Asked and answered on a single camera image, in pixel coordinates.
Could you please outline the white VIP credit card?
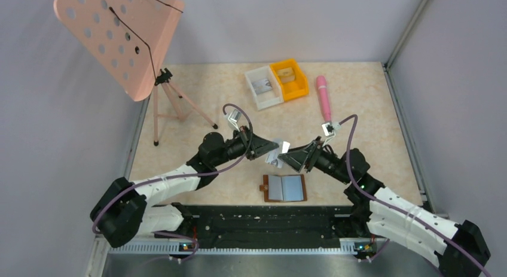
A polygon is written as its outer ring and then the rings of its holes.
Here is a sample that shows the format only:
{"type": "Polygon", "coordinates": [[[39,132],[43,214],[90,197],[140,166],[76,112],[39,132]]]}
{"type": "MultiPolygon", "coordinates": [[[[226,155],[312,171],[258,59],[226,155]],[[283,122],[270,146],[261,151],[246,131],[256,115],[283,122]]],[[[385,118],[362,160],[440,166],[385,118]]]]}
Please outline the white VIP credit card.
{"type": "Polygon", "coordinates": [[[284,141],[280,138],[276,138],[273,140],[274,143],[278,145],[277,148],[271,150],[265,159],[265,162],[269,165],[275,166],[276,168],[281,169],[284,165],[284,162],[279,159],[279,155],[283,153],[287,153],[291,144],[288,141],[284,141]]]}

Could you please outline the brown leather card holder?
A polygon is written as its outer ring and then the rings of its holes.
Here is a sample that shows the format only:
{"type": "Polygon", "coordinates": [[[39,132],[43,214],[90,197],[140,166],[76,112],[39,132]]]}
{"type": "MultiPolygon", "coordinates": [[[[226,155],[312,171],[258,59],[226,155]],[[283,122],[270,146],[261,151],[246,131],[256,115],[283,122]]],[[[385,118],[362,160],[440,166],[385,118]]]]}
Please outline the brown leather card holder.
{"type": "Polygon", "coordinates": [[[259,191],[264,195],[264,202],[307,201],[304,175],[264,175],[259,191]]]}

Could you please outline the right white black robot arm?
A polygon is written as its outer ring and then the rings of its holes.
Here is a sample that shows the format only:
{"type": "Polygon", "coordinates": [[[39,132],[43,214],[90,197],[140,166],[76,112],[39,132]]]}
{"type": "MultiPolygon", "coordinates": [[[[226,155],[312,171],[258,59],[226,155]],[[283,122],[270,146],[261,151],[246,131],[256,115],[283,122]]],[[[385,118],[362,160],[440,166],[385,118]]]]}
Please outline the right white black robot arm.
{"type": "Polygon", "coordinates": [[[318,169],[346,184],[353,216],[367,230],[422,256],[442,276],[481,276],[491,254],[479,227],[457,223],[415,205],[369,174],[365,156],[353,148],[338,157],[315,139],[279,154],[295,171],[318,169]]]}

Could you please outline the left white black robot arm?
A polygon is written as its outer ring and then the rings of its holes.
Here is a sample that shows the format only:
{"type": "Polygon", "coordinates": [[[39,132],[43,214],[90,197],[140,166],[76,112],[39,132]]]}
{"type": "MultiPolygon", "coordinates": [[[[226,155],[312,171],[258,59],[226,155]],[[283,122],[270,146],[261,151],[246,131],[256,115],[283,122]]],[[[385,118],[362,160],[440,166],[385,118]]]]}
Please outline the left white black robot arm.
{"type": "Polygon", "coordinates": [[[158,204],[181,193],[209,185],[219,174],[217,166],[241,159],[255,160],[279,147],[242,126],[224,139],[218,132],[204,136],[196,155],[180,167],[140,181],[115,179],[90,213],[92,229],[113,248],[137,235],[175,232],[187,220],[181,206],[158,204]]]}

